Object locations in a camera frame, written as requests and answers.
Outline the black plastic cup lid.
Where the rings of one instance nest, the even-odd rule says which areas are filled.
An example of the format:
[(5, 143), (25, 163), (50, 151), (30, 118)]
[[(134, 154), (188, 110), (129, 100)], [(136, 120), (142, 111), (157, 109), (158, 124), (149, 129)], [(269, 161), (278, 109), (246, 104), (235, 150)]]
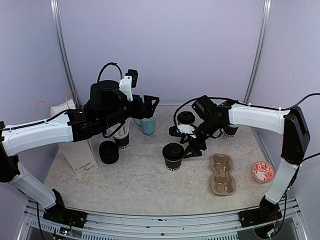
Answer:
[(195, 115), (191, 111), (182, 111), (177, 115), (177, 121), (182, 121), (182, 120), (189, 120), (189, 121), (195, 121)]

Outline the brown cardboard cup carrier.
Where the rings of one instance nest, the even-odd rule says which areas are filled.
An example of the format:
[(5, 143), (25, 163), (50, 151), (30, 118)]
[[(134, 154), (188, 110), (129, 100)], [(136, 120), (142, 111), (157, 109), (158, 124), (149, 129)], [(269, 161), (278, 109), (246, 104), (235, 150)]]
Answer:
[(210, 157), (212, 192), (218, 196), (230, 196), (236, 191), (236, 181), (231, 175), (234, 164), (228, 154), (214, 153)]

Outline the white paper bag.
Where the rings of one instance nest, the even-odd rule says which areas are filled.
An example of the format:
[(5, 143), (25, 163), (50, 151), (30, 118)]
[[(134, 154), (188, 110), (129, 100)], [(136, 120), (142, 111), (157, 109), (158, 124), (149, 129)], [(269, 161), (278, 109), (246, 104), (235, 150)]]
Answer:
[[(71, 91), (64, 103), (49, 107), (43, 100), (38, 100), (33, 104), (32, 111), (34, 116), (40, 120), (36, 114), (36, 105), (43, 103), (48, 109), (50, 116), (60, 113), (63, 110), (74, 110), (78, 101), (78, 94), (76, 91)], [(60, 151), (77, 175), (88, 174), (99, 168), (96, 161), (91, 142), (83, 140), (79, 142), (68, 142), (58, 144)]]

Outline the black paper coffee cup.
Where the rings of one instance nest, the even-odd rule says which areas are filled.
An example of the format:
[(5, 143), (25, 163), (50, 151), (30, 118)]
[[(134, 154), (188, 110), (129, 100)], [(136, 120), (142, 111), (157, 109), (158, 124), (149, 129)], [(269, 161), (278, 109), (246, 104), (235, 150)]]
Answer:
[(191, 121), (191, 120), (178, 120), (178, 125), (187, 125), (187, 126), (192, 126), (194, 124), (195, 121)]

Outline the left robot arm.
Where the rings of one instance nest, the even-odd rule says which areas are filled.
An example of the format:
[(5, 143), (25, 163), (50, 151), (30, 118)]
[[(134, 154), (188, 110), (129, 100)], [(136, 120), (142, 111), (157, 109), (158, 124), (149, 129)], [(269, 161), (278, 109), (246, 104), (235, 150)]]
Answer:
[(82, 108), (66, 109), (56, 115), (25, 124), (0, 123), (0, 181), (17, 188), (63, 223), (70, 218), (60, 193), (47, 188), (19, 161), (18, 153), (57, 143), (88, 140), (128, 118), (151, 118), (159, 97), (134, 95), (130, 76), (120, 81), (103, 80), (90, 87), (90, 99)]

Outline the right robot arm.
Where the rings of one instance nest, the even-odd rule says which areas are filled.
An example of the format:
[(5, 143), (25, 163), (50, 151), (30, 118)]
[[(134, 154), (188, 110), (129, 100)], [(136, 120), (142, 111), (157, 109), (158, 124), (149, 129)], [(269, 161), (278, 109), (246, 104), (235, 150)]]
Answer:
[(202, 120), (199, 126), (181, 123), (173, 117), (175, 130), (182, 141), (188, 143), (184, 157), (200, 157), (206, 150), (206, 140), (221, 132), (226, 126), (248, 126), (275, 132), (283, 136), (281, 160), (272, 184), (256, 210), (256, 218), (266, 222), (275, 212), (288, 188), (294, 183), (310, 143), (310, 132), (302, 109), (298, 105), (289, 108), (255, 106), (238, 100), (222, 97), (221, 104), (215, 97), (203, 95), (189, 100), (193, 111)]

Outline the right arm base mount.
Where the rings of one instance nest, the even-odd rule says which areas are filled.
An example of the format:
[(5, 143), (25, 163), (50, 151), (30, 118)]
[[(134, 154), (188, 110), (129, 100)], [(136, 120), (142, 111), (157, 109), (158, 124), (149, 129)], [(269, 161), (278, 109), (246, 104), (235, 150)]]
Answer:
[(272, 203), (263, 196), (257, 208), (243, 210), (238, 213), (242, 228), (259, 225), (282, 218), (279, 204)]

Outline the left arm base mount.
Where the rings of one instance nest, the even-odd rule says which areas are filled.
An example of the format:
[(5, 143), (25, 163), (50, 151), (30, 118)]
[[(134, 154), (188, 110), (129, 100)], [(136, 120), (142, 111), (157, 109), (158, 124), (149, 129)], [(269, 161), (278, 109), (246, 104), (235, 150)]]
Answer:
[(55, 203), (52, 207), (45, 209), (43, 218), (55, 223), (83, 229), (88, 214), (84, 211), (66, 208), (61, 194), (55, 189), (52, 191), (55, 196)]

